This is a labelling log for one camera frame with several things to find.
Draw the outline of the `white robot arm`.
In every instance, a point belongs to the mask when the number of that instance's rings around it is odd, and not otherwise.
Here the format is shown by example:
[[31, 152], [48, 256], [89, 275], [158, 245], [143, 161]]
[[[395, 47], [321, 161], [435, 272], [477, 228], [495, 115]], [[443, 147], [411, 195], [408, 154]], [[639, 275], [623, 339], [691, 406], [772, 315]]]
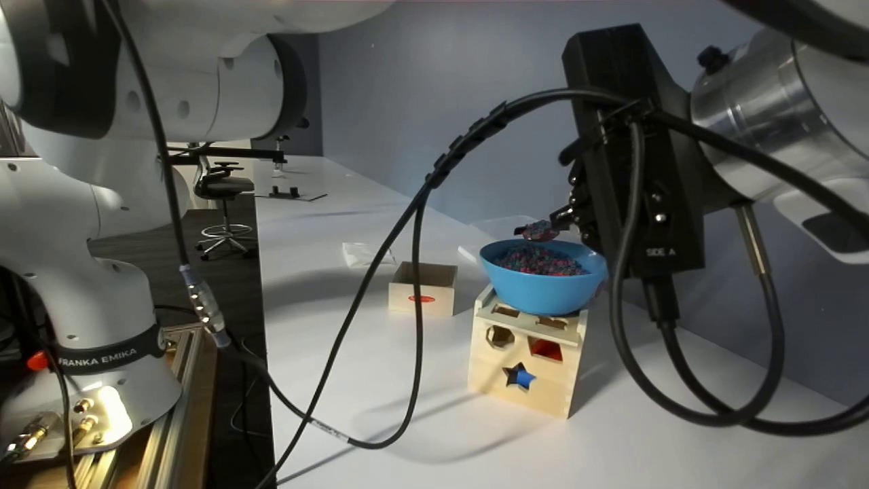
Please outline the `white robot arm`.
[[[25, 128], [35, 161], [21, 172], [2, 168], [2, 222], [14, 238], [2, 245], [2, 267], [32, 272], [32, 287], [48, 306], [61, 339], [61, 365], [74, 380], [69, 407], [42, 397], [48, 377], [35, 374], [20, 397], [2, 406], [2, 427], [28, 427], [35, 412], [56, 420], [70, 416], [89, 427], [77, 452], [107, 452], [124, 444], [142, 427], [162, 419], [181, 393], [158, 348], [158, 323], [150, 309], [150, 285], [127, 263], [93, 259], [86, 238], [135, 234], [172, 219], [172, 191], [181, 185], [161, 149], [168, 138], [237, 138], [264, 137], [290, 118], [290, 66], [268, 36], [335, 32], [370, 21], [397, 0], [2, 0], [2, 107]], [[858, 107], [867, 84], [867, 28], [816, 0], [726, 0], [731, 9], [764, 21], [772, 41], [795, 58], [795, 81], [810, 94], [811, 115], [835, 138], [820, 149], [835, 158], [839, 175], [858, 176]], [[756, 164], [832, 209], [864, 238], [867, 207], [832, 188], [816, 191], [816, 161], [775, 158], [760, 137], [760, 122], [714, 122], [714, 94], [741, 101], [735, 81], [760, 73], [760, 37], [738, 58], [710, 69], [691, 93], [691, 122], [704, 122], [704, 147], [731, 152], [731, 161]], [[435, 164], [426, 188], [480, 141], [510, 119], [548, 104], [574, 97], [590, 109], [632, 109], [657, 104], [665, 109], [665, 84], [651, 77], [640, 89], [640, 59], [628, 62], [628, 86], [606, 81], [570, 81], [566, 89], [544, 89], [503, 104], [491, 118]]]

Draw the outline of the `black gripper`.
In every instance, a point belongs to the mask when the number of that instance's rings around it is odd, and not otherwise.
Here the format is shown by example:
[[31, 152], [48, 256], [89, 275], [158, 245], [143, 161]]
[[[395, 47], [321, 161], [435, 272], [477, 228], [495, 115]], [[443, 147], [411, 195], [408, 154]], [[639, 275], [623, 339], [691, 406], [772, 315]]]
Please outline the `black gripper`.
[[586, 232], [586, 222], [583, 222], [583, 214], [586, 214], [583, 149], [586, 149], [583, 138], [577, 138], [560, 152], [560, 164], [568, 168], [568, 204], [548, 214], [548, 222], [555, 228], [574, 225], [578, 234]]

